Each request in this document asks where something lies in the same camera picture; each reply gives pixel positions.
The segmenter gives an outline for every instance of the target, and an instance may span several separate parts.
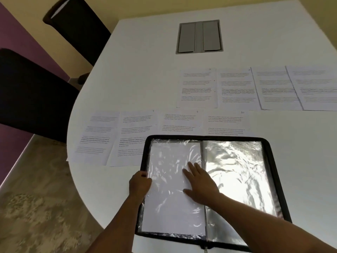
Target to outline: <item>right hand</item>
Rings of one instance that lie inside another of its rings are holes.
[[[194,163],[194,166],[191,162],[187,164],[191,172],[183,169],[183,173],[190,181],[192,190],[184,189],[183,192],[195,202],[210,206],[220,194],[216,183],[198,163]]]

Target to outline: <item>left hand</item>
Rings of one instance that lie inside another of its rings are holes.
[[[129,197],[140,205],[149,191],[151,183],[152,179],[147,178],[146,171],[137,171],[129,181]]]

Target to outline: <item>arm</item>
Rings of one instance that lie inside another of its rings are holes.
[[[283,219],[232,200],[219,192],[209,174],[195,163],[183,173],[192,190],[184,193],[221,215],[255,253],[337,253],[337,250]]]
[[[129,196],[106,229],[96,238],[86,253],[131,253],[139,205],[149,191],[152,179],[138,171],[129,181]]]

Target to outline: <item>yellow wall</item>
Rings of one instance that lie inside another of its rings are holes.
[[[23,27],[70,76],[90,72],[92,66],[42,18],[58,0],[0,0]],[[112,31],[122,18],[219,8],[279,0],[86,0]],[[301,0],[314,19],[337,46],[337,0]]]

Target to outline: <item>forearm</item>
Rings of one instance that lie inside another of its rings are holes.
[[[223,194],[214,197],[210,208],[225,218],[255,253],[314,253],[315,249],[328,246],[283,219],[258,211]],[[330,246],[325,249],[326,252],[335,252]]]
[[[87,253],[130,253],[133,245],[139,200],[128,197]]]

